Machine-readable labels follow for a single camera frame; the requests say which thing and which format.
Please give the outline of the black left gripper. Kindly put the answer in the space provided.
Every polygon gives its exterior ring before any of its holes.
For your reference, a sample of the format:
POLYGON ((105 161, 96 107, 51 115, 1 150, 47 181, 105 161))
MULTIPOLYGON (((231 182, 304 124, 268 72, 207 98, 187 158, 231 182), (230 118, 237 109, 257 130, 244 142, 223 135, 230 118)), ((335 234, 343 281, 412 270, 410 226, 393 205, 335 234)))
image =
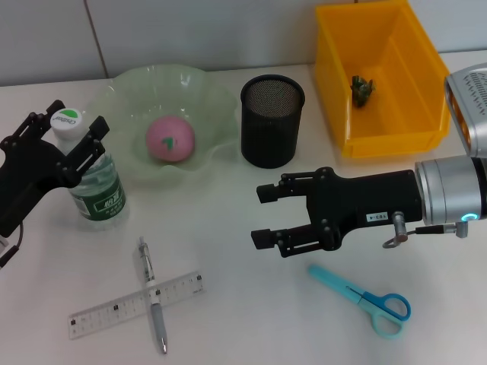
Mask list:
POLYGON ((1 235, 9 237, 51 190, 76 187, 105 153, 102 139, 110 130, 104 117, 89 126, 79 122, 62 135, 62 152, 41 138, 50 119, 65 104, 55 100, 45 113, 31 112, 16 131, 1 142, 1 235))

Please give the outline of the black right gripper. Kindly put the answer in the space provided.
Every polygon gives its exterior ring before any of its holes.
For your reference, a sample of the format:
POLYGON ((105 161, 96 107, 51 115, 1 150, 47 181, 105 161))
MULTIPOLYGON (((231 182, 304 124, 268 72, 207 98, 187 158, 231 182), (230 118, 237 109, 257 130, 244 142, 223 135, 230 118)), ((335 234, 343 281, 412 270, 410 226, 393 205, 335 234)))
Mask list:
POLYGON ((254 230, 258 250, 277 247, 282 258, 317 250, 334 251, 345 235, 358 228, 393 223, 400 212, 406 222, 422 219, 422 200, 411 170, 343 178, 330 167, 315 174, 284 173, 276 185, 256 188, 261 204, 306 196, 310 224, 282 230, 254 230))

